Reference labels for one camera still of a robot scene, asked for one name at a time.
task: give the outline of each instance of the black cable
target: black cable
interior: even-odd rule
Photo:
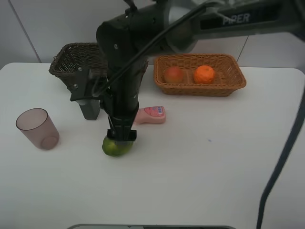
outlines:
[[[157,36],[155,36],[147,45],[145,45],[144,48],[142,48],[133,58],[131,58],[116,74],[114,74],[111,79],[98,91],[96,91],[96,87],[99,84],[99,77],[96,79],[95,84],[92,88],[92,96],[93,97],[99,97],[109,86],[118,80],[129,68],[132,64],[134,64],[136,61],[138,61],[139,58],[141,58],[151,47],[156,45],[158,42],[161,41],[165,37],[167,33],[175,29],[177,26],[181,25],[182,23],[186,22],[187,20],[198,16],[199,14],[202,14],[207,7],[215,6],[215,3],[202,3],[196,8],[192,9],[190,12],[185,14],[183,17],[181,17],[179,20],[172,23],[170,26],[168,26],[166,29],[164,29],[161,33],[159,33]]]
[[[264,189],[264,192],[261,196],[261,201],[259,204],[259,210],[258,210],[258,218],[257,218],[257,224],[256,224],[256,229],[261,229],[262,227],[262,222],[263,222],[263,217],[264,217],[264,209],[265,209],[265,205],[266,205],[266,201],[267,198],[273,188],[273,186],[275,185],[278,177],[280,176],[283,167],[289,157],[289,154],[292,150],[292,147],[295,144],[295,141],[302,129],[303,123],[304,123],[304,119],[305,119],[305,88],[304,88],[304,92],[303,92],[303,96],[302,96],[302,100],[300,103],[300,107],[299,110],[297,112],[296,118],[295,118],[295,123],[291,129],[291,132],[289,134],[289,137],[286,141],[286,144],[283,148],[283,151],[280,155],[280,158],[278,159],[278,162],[274,168],[274,171]]]

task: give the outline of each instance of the dark wicker basket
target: dark wicker basket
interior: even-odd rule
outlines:
[[[143,68],[146,71],[148,62]],[[72,91],[75,84],[75,72],[79,67],[90,68],[93,77],[107,76],[108,62],[102,58],[97,43],[71,43],[65,45],[54,57],[49,72],[60,78]]]

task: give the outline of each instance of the white wall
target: white wall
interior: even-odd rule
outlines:
[[[38,62],[13,10],[0,0],[0,69],[11,62]]]
[[[51,62],[72,42],[96,42],[98,26],[124,13],[122,0],[11,1],[42,62]],[[140,6],[151,3],[138,1]]]
[[[305,70],[305,43],[289,33],[249,36],[240,66]]]

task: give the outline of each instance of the brown wicker basket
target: brown wicker basket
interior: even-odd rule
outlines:
[[[143,68],[146,71],[148,62]],[[54,57],[49,72],[60,78],[72,91],[75,84],[75,72],[79,67],[90,68],[93,77],[107,76],[108,62],[100,54],[97,43],[71,43],[65,45]]]
[[[194,71],[201,65],[209,65],[216,71],[212,84],[196,84]],[[166,83],[164,71],[172,66],[179,66],[185,73],[183,83]],[[181,54],[167,55],[154,62],[154,81],[165,94],[229,96],[237,89],[246,86],[246,80],[236,60],[226,54]]]

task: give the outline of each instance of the bottle label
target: bottle label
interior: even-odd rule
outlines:
[[[146,107],[144,111],[152,117],[163,117],[164,111],[161,106]]]

